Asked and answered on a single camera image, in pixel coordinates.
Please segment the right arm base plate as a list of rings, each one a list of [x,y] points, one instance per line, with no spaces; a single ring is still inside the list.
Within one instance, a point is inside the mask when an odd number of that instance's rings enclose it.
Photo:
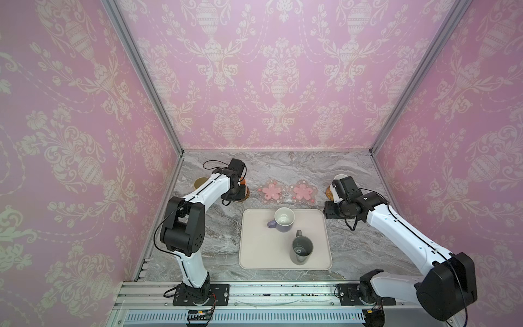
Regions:
[[[342,306],[382,307],[396,305],[394,298],[378,296],[372,287],[365,283],[339,283],[335,287],[334,294]]]

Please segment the rattan woven round coaster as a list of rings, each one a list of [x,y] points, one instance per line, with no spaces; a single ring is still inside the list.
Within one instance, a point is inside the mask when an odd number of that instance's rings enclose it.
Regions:
[[[326,195],[326,197],[327,197],[327,199],[329,201],[333,201],[334,200],[334,197],[333,197],[333,194],[332,194],[332,191],[331,191],[330,187],[326,188],[325,195]]]

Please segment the orange pink mug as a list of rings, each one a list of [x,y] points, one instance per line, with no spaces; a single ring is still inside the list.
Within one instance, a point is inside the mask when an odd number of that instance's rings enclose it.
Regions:
[[[247,186],[247,182],[246,182],[246,180],[244,180],[244,181],[242,182],[242,185],[245,186],[245,197],[244,197],[244,199],[243,199],[243,200],[245,201],[245,200],[247,200],[247,199],[249,198],[249,196],[250,196],[250,189],[249,189],[249,187]]]

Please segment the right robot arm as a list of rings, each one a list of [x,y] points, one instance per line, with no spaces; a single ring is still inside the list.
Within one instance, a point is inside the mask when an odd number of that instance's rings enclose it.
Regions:
[[[412,302],[448,326],[469,322],[468,306],[478,299],[475,263],[465,253],[452,253],[403,219],[380,194],[324,203],[326,219],[365,222],[388,238],[414,263],[420,277],[375,269],[360,277],[362,302],[381,305],[387,298]]]

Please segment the pink flower coaster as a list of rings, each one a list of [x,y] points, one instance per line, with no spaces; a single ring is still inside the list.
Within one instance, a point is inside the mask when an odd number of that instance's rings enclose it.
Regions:
[[[257,188],[260,199],[264,204],[281,204],[287,196],[286,187],[279,181],[269,180]]]
[[[317,188],[305,180],[298,181],[290,187],[291,199],[297,204],[316,204]]]

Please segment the yellow-green mug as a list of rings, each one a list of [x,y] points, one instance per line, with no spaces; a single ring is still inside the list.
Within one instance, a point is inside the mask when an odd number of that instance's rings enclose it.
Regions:
[[[208,177],[199,177],[197,178],[194,183],[193,183],[193,188],[196,190],[196,189],[199,189],[201,186],[203,186],[205,184],[205,182],[208,181]]]

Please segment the lavender white mug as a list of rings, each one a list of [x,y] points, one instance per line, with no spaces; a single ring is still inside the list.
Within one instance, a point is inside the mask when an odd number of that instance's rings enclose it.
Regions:
[[[267,223],[267,227],[277,229],[279,232],[288,232],[292,229],[295,219],[294,211],[281,207],[276,210],[274,219]]]

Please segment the grey mug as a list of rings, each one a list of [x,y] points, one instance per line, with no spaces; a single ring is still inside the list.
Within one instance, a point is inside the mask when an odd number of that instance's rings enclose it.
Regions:
[[[291,259],[298,265],[303,265],[311,257],[314,250],[313,241],[306,237],[302,230],[297,230],[291,243]]]

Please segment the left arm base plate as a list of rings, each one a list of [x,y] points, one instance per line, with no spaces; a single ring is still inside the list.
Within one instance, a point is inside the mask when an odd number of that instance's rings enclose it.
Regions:
[[[181,283],[175,289],[172,304],[174,307],[224,307],[229,303],[229,294],[230,284],[218,283],[194,288]]]

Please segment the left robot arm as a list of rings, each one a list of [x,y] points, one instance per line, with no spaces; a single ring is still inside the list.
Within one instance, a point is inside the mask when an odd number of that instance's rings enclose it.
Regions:
[[[241,174],[228,168],[215,169],[199,188],[183,197],[172,197],[157,228],[166,252],[177,260],[182,282],[174,298],[190,305],[203,305],[211,297],[211,278],[200,248],[206,234],[206,212],[218,200],[230,204],[244,200],[247,187]]]

